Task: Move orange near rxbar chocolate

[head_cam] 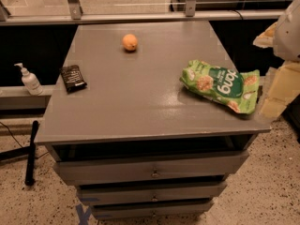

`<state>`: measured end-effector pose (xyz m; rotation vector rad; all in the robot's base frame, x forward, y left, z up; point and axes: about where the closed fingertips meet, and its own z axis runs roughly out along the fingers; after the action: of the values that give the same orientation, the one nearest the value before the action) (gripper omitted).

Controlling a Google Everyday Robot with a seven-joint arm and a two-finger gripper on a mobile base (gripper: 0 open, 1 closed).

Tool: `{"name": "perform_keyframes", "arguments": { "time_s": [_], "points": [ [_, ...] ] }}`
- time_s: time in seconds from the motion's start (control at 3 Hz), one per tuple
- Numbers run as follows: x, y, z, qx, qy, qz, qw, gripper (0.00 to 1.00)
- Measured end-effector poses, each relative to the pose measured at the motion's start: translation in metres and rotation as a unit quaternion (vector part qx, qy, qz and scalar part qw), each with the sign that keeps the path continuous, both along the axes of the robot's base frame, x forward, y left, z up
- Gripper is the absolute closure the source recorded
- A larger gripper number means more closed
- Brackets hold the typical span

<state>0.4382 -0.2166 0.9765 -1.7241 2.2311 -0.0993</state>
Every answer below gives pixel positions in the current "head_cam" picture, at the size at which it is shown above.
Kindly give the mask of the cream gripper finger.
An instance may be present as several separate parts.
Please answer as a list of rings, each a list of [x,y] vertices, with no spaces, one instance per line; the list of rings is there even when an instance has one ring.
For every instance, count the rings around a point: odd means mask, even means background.
[[[277,24],[277,22],[274,22],[264,32],[255,37],[253,45],[263,49],[271,48]]]
[[[285,61],[270,75],[270,82],[262,94],[259,114],[266,119],[278,118],[300,95],[300,63]]]

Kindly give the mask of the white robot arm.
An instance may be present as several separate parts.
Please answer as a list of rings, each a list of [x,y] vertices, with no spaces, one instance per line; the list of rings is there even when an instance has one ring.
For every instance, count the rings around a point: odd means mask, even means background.
[[[258,35],[253,44],[272,48],[283,59],[281,67],[266,86],[259,115],[278,118],[300,95],[300,0],[293,0],[278,20]]]

